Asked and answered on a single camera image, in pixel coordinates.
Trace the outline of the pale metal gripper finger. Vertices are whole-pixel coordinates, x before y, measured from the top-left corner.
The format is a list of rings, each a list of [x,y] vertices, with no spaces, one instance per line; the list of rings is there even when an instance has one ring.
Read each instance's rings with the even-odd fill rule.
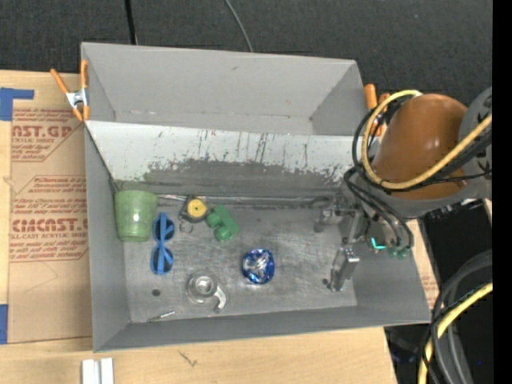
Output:
[[[343,220],[343,216],[339,211],[332,209],[325,209],[321,212],[320,216],[314,221],[314,232],[321,233],[328,226],[337,226]]]
[[[334,256],[327,287],[331,291],[342,291],[347,280],[352,278],[359,264],[359,256],[349,247],[341,247]]]

